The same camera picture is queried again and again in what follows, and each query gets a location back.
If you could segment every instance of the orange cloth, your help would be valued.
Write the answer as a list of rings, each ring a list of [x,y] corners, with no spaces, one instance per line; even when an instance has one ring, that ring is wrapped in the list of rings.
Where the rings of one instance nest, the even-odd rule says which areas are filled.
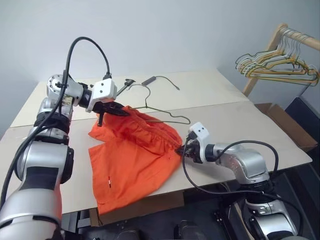
[[[131,204],[157,190],[180,165],[175,129],[129,106],[130,116],[104,114],[89,135],[105,143],[89,149],[99,214]]]

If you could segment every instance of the black cord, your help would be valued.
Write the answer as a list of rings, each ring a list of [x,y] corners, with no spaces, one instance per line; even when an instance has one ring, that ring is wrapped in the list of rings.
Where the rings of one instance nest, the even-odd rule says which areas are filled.
[[[180,90],[180,88],[177,86],[177,85],[175,85],[169,78],[167,78],[166,76],[155,76],[156,78],[164,78],[164,79],[167,79],[173,86],[175,86],[175,88],[177,89],[177,90]]]
[[[236,141],[234,143],[231,143],[230,145],[226,146],[225,149],[223,149],[219,155],[216,157],[216,159],[221,158],[221,156],[231,147],[235,146],[235,145],[239,145],[239,144],[259,144],[259,145],[263,145],[268,147],[269,149],[272,150],[273,154],[274,154],[274,168],[273,168],[273,173],[270,174],[270,177],[274,177],[278,171],[278,165],[279,165],[279,155],[277,153],[277,150],[271,146],[268,143],[265,143],[263,141],[256,141],[256,140],[242,140],[242,141]]]
[[[260,192],[260,191],[253,191],[253,190],[239,190],[239,191],[229,191],[229,192],[217,192],[217,191],[209,191],[209,190],[206,190],[198,185],[196,185],[190,178],[190,176],[188,175],[187,173],[187,169],[186,169],[186,161],[185,161],[185,153],[186,153],[186,149],[187,149],[187,145],[188,145],[188,142],[190,141],[190,137],[188,136],[186,141],[185,141],[185,144],[184,144],[184,147],[183,147],[183,152],[182,152],[182,155],[181,155],[181,158],[182,158],[182,168],[183,168],[183,171],[184,171],[184,174],[186,176],[186,178],[188,179],[188,181],[198,190],[201,190],[205,193],[208,193],[208,194],[212,194],[212,195],[217,195],[217,196],[227,196],[227,195],[245,195],[245,194],[255,194],[255,195],[260,195],[260,196],[263,196],[263,197],[266,197],[266,198],[269,198],[271,200],[279,200],[279,201],[282,201],[288,205],[290,205],[291,207],[293,207],[299,214],[299,231],[298,231],[298,235],[299,236],[302,236],[303,235],[303,229],[304,229],[304,218],[303,218],[303,215],[301,213],[301,211],[299,210],[299,208],[297,208],[293,203],[291,203],[290,201],[287,201],[285,199],[282,199],[281,197],[279,196],[274,196],[274,195],[271,195],[271,194],[267,194],[267,193],[264,193],[264,192]],[[238,141],[238,142],[234,142],[232,144],[230,144],[229,146],[227,146],[218,156],[217,156],[217,159],[219,159],[222,154],[224,154],[224,152],[226,150],[228,150],[228,148],[231,148],[232,146],[234,145],[237,145],[237,144],[240,144],[240,143],[253,143],[253,141],[250,141],[250,140],[244,140],[244,141]],[[259,141],[256,141],[257,144],[260,144],[260,143],[263,143],[262,145],[269,145],[265,142],[259,142]],[[277,171],[278,169],[278,162],[276,161],[275,164],[274,164],[274,169]]]
[[[61,90],[61,93],[65,94],[65,88]],[[9,182],[12,176],[12,173],[14,172],[16,166],[17,166],[17,162],[18,159],[20,157],[20,155],[25,151],[26,147],[29,145],[29,143],[31,143],[33,141],[33,139],[35,138],[35,136],[42,132],[43,130],[46,130],[48,128],[52,128],[54,127],[52,125],[49,126],[44,126],[44,124],[47,122],[47,120],[49,118],[51,118],[51,116],[54,114],[54,112],[57,110],[58,108],[58,104],[56,104],[54,106],[54,108],[52,109],[52,111],[48,114],[48,116],[38,125],[38,127],[33,131],[33,133],[31,133],[19,146],[18,150],[16,151],[13,160],[10,164],[10,167],[6,173],[5,179],[3,181],[3,186],[2,186],[2,190],[1,190],[1,198],[0,198],[0,210],[2,209],[2,207],[5,204],[6,201],[6,197],[7,197],[7,192],[8,192],[8,187],[9,187]]]
[[[241,206],[241,217],[242,217],[243,223],[244,223],[246,229],[248,230],[249,234],[251,236],[254,236],[252,234],[251,227],[249,226],[249,224],[248,224],[248,222],[246,220],[246,217],[245,217],[245,205],[246,205],[246,199],[244,199],[243,204]]]
[[[35,138],[35,136],[40,133],[41,131],[43,131],[43,127],[45,126],[46,122],[48,121],[48,119],[50,119],[53,114],[56,112],[56,110],[58,109],[58,112],[61,114],[61,106],[62,106],[62,101],[63,101],[63,97],[64,94],[66,92],[66,88],[67,88],[67,84],[68,84],[68,76],[69,76],[69,68],[70,68],[70,60],[71,60],[71,55],[72,52],[75,48],[75,45],[77,44],[77,42],[81,41],[81,40],[87,40],[89,42],[91,42],[92,44],[94,44],[101,52],[104,61],[106,63],[106,74],[103,77],[103,79],[107,79],[107,78],[111,78],[111,74],[110,74],[110,68],[109,68],[109,62],[108,59],[105,55],[105,53],[102,51],[102,49],[100,48],[100,46],[93,41],[92,39],[85,37],[85,36],[81,36],[76,38],[70,48],[69,48],[69,52],[66,58],[66,64],[65,64],[65,70],[63,71],[63,75],[62,75],[62,86],[61,86],[61,91],[60,91],[60,95],[58,98],[57,103],[54,105],[53,109],[51,110],[51,112],[46,116],[46,118],[38,125],[38,127],[34,130],[33,133],[31,133],[20,145],[20,147],[18,148],[18,150],[16,151],[14,158],[10,164],[10,167],[6,173],[4,182],[3,182],[3,186],[2,186],[2,190],[1,190],[1,198],[0,198],[0,210],[2,209],[3,205],[5,204],[6,201],[6,197],[7,197],[7,191],[8,191],[8,187],[9,187],[9,182],[12,176],[12,173],[15,170],[15,167],[17,166],[17,162],[18,159],[20,157],[20,155],[24,152],[24,150],[26,149],[26,147],[33,141],[33,139]]]
[[[68,77],[72,78],[72,77],[70,76],[70,74],[69,74],[71,56],[72,56],[72,52],[73,52],[73,50],[74,50],[74,48],[75,48],[75,45],[76,45],[79,41],[81,41],[81,40],[87,40],[87,41],[89,41],[90,43],[94,44],[94,45],[99,49],[100,53],[101,53],[102,56],[103,56],[103,59],[104,59],[104,61],[105,61],[105,64],[106,64],[106,74],[104,75],[103,80],[111,78],[112,76],[111,76],[111,73],[110,73],[109,62],[108,62],[108,59],[107,59],[104,51],[103,51],[103,50],[101,49],[101,47],[100,47],[95,41],[93,41],[91,38],[86,37],[86,36],[80,36],[80,37],[76,38],[76,39],[72,42],[72,44],[71,44],[71,46],[70,46],[70,48],[69,48],[69,52],[68,52],[68,55],[67,55],[67,57],[66,57],[65,70],[64,70],[63,76],[62,76],[62,84],[68,82]],[[61,108],[62,108],[62,102],[60,103],[60,106],[59,106],[59,114],[60,114],[60,115],[61,115]]]

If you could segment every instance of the white table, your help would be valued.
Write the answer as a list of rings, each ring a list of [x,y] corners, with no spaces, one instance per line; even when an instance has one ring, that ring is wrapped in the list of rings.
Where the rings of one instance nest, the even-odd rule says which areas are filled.
[[[140,79],[144,81],[148,77],[145,76]],[[177,90],[169,82],[156,80],[154,85],[153,83],[150,85],[152,98],[154,99],[153,101],[150,99],[150,106],[164,110],[175,109],[171,111],[173,115],[184,115],[190,118],[191,124],[202,122],[210,132],[213,144],[216,142],[231,143],[239,140],[267,142],[278,151],[278,169],[290,168],[312,161],[307,154],[295,145],[286,133],[270,118],[262,114],[219,72],[181,72],[171,73],[169,77],[181,88],[181,91],[177,93]],[[195,90],[198,88],[203,88],[203,91]],[[144,98],[141,95],[135,96],[133,90],[135,89],[132,88],[132,90],[125,93],[126,95],[119,98],[120,102],[128,104],[132,100],[130,105],[134,107],[143,105]],[[30,112],[30,114],[32,112],[33,114],[35,111],[34,114],[36,115],[37,110],[34,108],[38,109],[39,107],[39,104],[36,104],[36,102],[40,103],[44,96],[42,91],[38,90],[37,87],[15,119],[13,126],[17,127],[9,128],[3,136],[0,142],[0,152],[2,153],[0,183],[3,182],[10,161],[19,144],[31,129],[30,122],[33,124],[33,120],[31,121],[30,119],[35,117],[28,115],[27,112]],[[88,154],[88,148],[100,144],[100,141],[88,136],[88,132],[93,124],[95,124],[96,119],[94,115],[88,116],[80,113],[80,109],[76,109],[74,115],[74,118],[77,120],[72,121],[69,133],[69,146],[75,152],[74,166],[71,179],[61,186],[63,213],[97,206],[93,195],[92,170]],[[162,120],[168,117],[162,112],[152,112],[150,115]],[[176,123],[170,125],[178,131],[182,139],[185,138],[190,127],[189,125]],[[271,171],[273,169],[274,156],[268,148],[254,144],[248,144],[248,147],[259,151],[264,156],[268,170]],[[188,164],[187,170],[194,182],[200,186],[234,179],[231,170],[215,164],[192,163]],[[20,181],[14,175],[11,179],[8,193],[12,193],[19,184]],[[179,168],[161,188],[151,195],[169,193],[191,187],[182,168]]]

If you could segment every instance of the wooden coat rack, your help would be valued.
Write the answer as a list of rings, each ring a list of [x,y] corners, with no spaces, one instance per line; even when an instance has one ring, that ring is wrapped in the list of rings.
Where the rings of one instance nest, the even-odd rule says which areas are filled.
[[[283,33],[288,30],[288,24],[286,23],[281,23],[277,28],[276,30],[274,31],[273,33],[273,36],[266,48],[267,51],[273,51],[273,50],[276,50],[277,49],[277,46],[279,45],[280,41],[281,41],[281,38],[283,36]],[[288,36],[288,38],[291,38],[291,39],[294,39],[304,45],[307,45],[315,50],[318,50],[320,51],[320,41],[313,38],[313,37],[308,37],[308,38],[305,38],[305,39],[301,39],[300,38],[300,35],[303,34],[301,32],[295,32],[293,34],[290,34]],[[251,93],[252,89],[254,88],[254,86],[256,85],[258,81],[258,78],[249,78],[248,82],[246,83],[242,93],[248,97],[249,94]]]

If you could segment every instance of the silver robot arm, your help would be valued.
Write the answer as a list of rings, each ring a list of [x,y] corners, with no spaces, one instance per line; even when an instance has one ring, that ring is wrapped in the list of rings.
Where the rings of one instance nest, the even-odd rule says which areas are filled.
[[[29,135],[57,104],[61,83],[62,75],[49,78],[47,97]],[[110,107],[108,103],[115,107],[116,93],[117,87],[110,78],[96,82],[92,91],[68,78],[60,113],[57,109],[46,123],[47,129],[36,135],[18,159],[15,174],[21,184],[0,211],[0,240],[62,239],[60,184],[70,179],[73,170],[74,151],[68,146],[73,106],[103,116]]]
[[[190,145],[192,154],[189,152],[189,157],[192,157],[195,163],[215,162],[233,171],[241,190],[263,191],[276,196],[266,162],[259,152],[238,144],[217,159],[219,153],[229,144],[210,144],[210,134],[200,122],[190,127],[189,134],[193,135],[194,139]],[[287,236],[298,235],[282,201],[247,195],[245,204],[252,214],[249,223],[259,239],[269,240],[271,235],[277,233],[287,233]]]

